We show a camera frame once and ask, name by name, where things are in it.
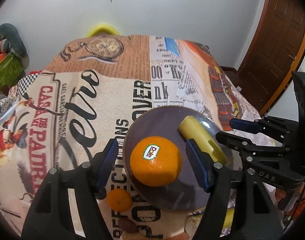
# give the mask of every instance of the cable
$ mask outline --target cable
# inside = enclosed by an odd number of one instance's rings
[[[294,215],[296,214],[297,209],[299,208],[299,205],[300,205],[300,202],[301,202],[301,200],[302,200],[302,198],[303,198],[303,194],[304,194],[304,193],[305,193],[305,184],[303,185],[302,192],[301,192],[300,197],[299,197],[299,199],[298,199],[298,203],[297,203],[297,205],[296,205],[296,208],[294,209],[294,212],[293,212],[291,218],[289,219],[287,225],[286,225],[285,228],[284,228],[284,232],[287,230],[288,226],[290,225],[291,221],[293,220],[293,217],[294,217]]]

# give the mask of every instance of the checkered pattern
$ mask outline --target checkered pattern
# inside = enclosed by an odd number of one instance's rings
[[[17,83],[17,96],[23,96],[28,87],[35,81],[39,73],[30,74],[20,79]]]

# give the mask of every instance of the yellow object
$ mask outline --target yellow object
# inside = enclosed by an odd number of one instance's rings
[[[114,211],[125,212],[132,205],[130,194],[121,188],[115,188],[110,191],[106,197],[107,205]]]
[[[193,116],[188,115],[183,119],[179,125],[179,131],[187,140],[194,139],[199,148],[208,153],[214,162],[228,164],[228,159],[222,149]]]
[[[234,208],[227,209],[226,217],[225,217],[225,221],[223,222],[222,229],[231,227],[234,212],[235,212]]]
[[[151,136],[141,140],[130,156],[134,177],[150,187],[161,187],[174,182],[180,173],[182,157],[170,140]]]
[[[114,27],[107,24],[98,24],[87,33],[87,38],[96,36],[99,32],[106,32],[111,35],[120,35]]]

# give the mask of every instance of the screw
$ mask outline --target screw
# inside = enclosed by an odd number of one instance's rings
[[[222,168],[222,164],[219,163],[219,162],[216,162],[216,163],[214,163],[214,167],[215,167],[216,169],[221,169],[221,168]]]
[[[83,168],[89,168],[90,167],[90,162],[84,162],[84,163],[82,163],[82,165],[81,165],[81,167],[83,167]]]
[[[57,169],[56,168],[51,168],[50,170],[49,170],[49,173],[50,174],[55,174],[57,172]]]
[[[254,175],[256,173],[256,171],[253,169],[253,168],[249,168],[247,170],[247,172],[250,174],[250,175]]]

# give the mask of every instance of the dole sticker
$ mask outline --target dole sticker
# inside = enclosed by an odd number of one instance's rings
[[[154,144],[149,145],[143,153],[143,158],[146,160],[152,160],[157,156],[160,147]]]

